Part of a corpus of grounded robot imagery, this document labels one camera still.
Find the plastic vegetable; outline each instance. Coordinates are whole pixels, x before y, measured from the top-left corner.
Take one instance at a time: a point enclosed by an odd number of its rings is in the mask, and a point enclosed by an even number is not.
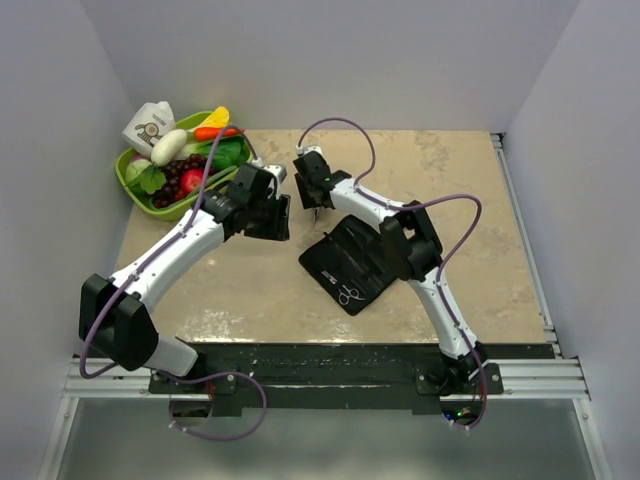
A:
[[[238,165],[242,160],[242,146],[244,140],[239,137],[223,140],[218,145],[216,155],[213,157],[213,167],[216,170],[224,170],[225,168]]]
[[[145,192],[151,195],[162,188],[167,183],[167,177],[154,164],[149,165],[138,176],[139,186]]]
[[[180,200],[182,200],[186,196],[187,196],[187,192],[185,192],[182,189],[179,189],[178,193],[176,193],[176,196],[173,198],[173,201],[174,202],[179,202]]]
[[[206,157],[209,155],[211,145],[213,145],[212,141],[187,143],[174,158],[175,160],[186,160],[192,154],[204,155]]]
[[[140,155],[140,154],[138,153],[136,156],[131,157],[131,160],[129,160],[129,163],[133,163],[133,162],[135,162],[136,160],[140,160],[141,158],[142,158],[142,159],[144,159],[144,160],[147,160],[147,161],[149,160],[149,159],[148,159],[147,157],[145,157],[144,155]]]
[[[186,131],[181,129],[171,130],[158,140],[158,143],[151,150],[151,161],[159,167],[164,167],[186,144]]]
[[[215,140],[215,138],[220,133],[224,127],[198,127],[196,128],[192,136],[196,142],[206,142],[207,140]],[[240,132],[237,130],[231,129],[224,132],[223,137],[231,137],[233,135],[239,135]]]
[[[229,125],[231,121],[231,114],[227,107],[218,107],[216,108],[211,115],[205,118],[199,127],[214,127],[221,128]]]
[[[151,166],[151,162],[142,157],[138,157],[127,165],[124,181],[129,187],[129,190],[138,194],[142,193],[144,189],[140,186],[141,176],[149,166]]]

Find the white radish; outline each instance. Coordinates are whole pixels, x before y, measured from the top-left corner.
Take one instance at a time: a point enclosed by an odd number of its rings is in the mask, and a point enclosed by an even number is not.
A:
[[[159,167],[168,164],[187,144],[187,132],[181,129],[166,133],[151,150],[151,161]]]

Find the tabletop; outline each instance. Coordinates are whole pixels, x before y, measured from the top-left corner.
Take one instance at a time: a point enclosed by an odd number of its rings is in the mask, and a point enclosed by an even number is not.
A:
[[[200,259],[166,293],[152,318],[158,331],[192,342],[437,342],[413,290],[394,282],[349,316],[298,263],[346,214],[322,210],[315,226],[293,180],[297,130],[247,135],[265,163],[283,164],[291,195],[287,242],[236,235]],[[475,232],[447,266],[467,323],[484,343],[544,342],[540,313],[512,206],[487,132],[371,131],[378,154],[363,185],[398,201],[471,193],[483,203]],[[318,130],[305,144],[323,148],[333,170],[356,176],[371,156],[357,131]],[[473,219],[474,204],[456,200],[429,209],[445,252]],[[118,268],[134,261],[173,226],[134,207]]]

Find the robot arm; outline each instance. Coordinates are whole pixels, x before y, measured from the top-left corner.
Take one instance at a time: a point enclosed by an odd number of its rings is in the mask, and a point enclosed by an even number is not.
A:
[[[115,272],[108,280],[91,276],[83,285],[80,306],[80,338],[86,339],[98,312],[132,275],[134,281],[100,325],[92,345],[127,370],[140,367],[187,375],[198,359],[191,346],[176,338],[158,335],[150,313],[166,291],[207,252],[221,246],[231,236],[288,240],[290,199],[280,195],[286,169],[280,165],[240,167],[225,194],[205,192],[200,209],[187,231],[193,214],[188,210],[180,222],[136,261]],[[176,242],[169,239],[180,235]],[[144,271],[140,265],[155,255]]]
[[[477,373],[477,363],[461,332],[465,333],[484,363],[487,357],[482,344],[465,322],[444,272],[440,276],[440,286],[458,324],[449,315],[437,291],[436,274],[442,263],[442,244],[426,211],[398,211],[398,207],[406,205],[364,187],[359,188],[379,203],[359,194],[355,180],[348,173],[340,170],[331,172],[318,147],[306,149],[294,165],[298,172],[296,184],[305,209],[327,207],[342,210],[380,232],[387,260],[398,277],[406,280],[416,292],[433,323],[443,360],[455,369],[459,380],[466,382],[473,378]],[[410,231],[412,236],[407,238],[405,231]]]

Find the orange carrot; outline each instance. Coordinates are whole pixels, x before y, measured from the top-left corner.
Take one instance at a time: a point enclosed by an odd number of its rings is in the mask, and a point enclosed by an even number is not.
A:
[[[222,130],[222,128],[218,128],[218,127],[198,127],[193,131],[193,138],[196,140],[196,142],[206,142],[207,140],[213,140],[214,138],[216,138],[218,136],[218,134],[220,133],[220,130]],[[235,129],[230,129],[227,130],[226,132],[224,132],[223,137],[231,137],[233,135],[239,135],[240,132],[238,132]]]

